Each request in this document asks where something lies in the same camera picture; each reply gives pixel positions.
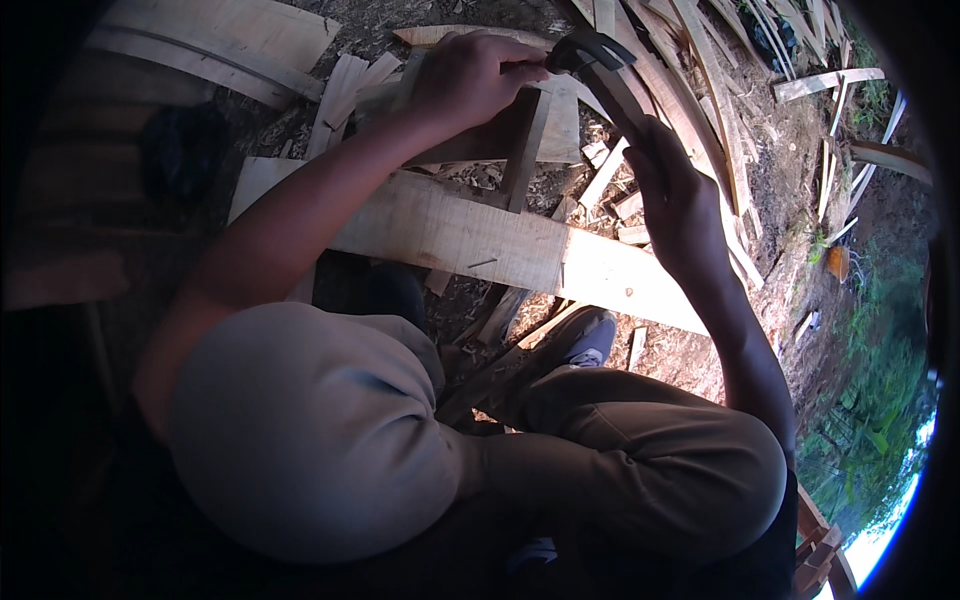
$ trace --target left hand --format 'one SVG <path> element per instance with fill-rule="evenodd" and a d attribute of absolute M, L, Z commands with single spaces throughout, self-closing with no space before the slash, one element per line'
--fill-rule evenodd
<path fill-rule="evenodd" d="M 413 104 L 453 134 L 493 119 L 529 82 L 549 79 L 546 53 L 482 30 L 449 33 L 426 56 L 417 75 Z"/>

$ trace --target hand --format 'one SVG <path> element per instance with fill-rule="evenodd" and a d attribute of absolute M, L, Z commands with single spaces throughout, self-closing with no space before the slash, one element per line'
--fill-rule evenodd
<path fill-rule="evenodd" d="M 690 164 L 680 139 L 658 119 L 638 125 L 646 144 L 623 155 L 640 185 L 657 259 L 689 296 L 713 294 L 736 279 L 717 184 Z"/>
<path fill-rule="evenodd" d="M 509 37 L 449 33 L 424 59 L 414 105 L 455 135 L 493 119 L 524 84 L 549 79 L 544 59 L 542 50 Z"/>

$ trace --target orange object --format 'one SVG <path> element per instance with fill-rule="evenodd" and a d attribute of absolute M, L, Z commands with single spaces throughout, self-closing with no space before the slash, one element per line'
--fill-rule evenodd
<path fill-rule="evenodd" d="M 850 251 L 845 246 L 834 246 L 827 251 L 827 270 L 843 283 L 850 272 Z"/>

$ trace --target man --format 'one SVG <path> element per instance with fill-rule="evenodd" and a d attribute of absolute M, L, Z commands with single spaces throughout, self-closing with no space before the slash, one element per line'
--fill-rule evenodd
<path fill-rule="evenodd" d="M 140 415 L 121 431 L 121 562 L 140 592 L 789 593 L 790 397 L 728 262 L 716 185 L 659 122 L 626 158 L 657 256 L 717 347 L 727 407 L 600 368 L 615 322 L 590 309 L 516 408 L 527 433 L 466 436 L 433 418 L 443 373 L 397 268 L 370 274 L 361 316 L 282 302 L 395 168 L 546 79 L 543 59 L 505 37 L 445 37 L 410 108 L 210 246 L 144 351 Z"/>

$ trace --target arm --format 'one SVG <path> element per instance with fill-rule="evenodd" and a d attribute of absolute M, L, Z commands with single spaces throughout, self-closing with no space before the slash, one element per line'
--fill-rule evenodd
<path fill-rule="evenodd" d="M 545 54 L 506 37 L 447 36 L 427 58 L 412 107 L 318 156 L 243 213 L 187 276 L 137 365 L 132 393 L 165 442 L 180 366 L 226 317 L 281 301 L 394 169 L 489 121 L 520 87 L 548 77 Z M 501 63 L 526 62 L 501 74 Z"/>
<path fill-rule="evenodd" d="M 723 365 L 727 406 L 763 421 L 792 469 L 793 403 L 777 356 L 728 259 L 716 183 L 693 168 L 676 134 L 660 121 L 651 117 L 644 127 L 649 147 L 628 148 L 624 156 L 640 184 L 657 258 L 684 289 L 713 338 Z M 654 154 L 659 161 L 651 159 Z"/>

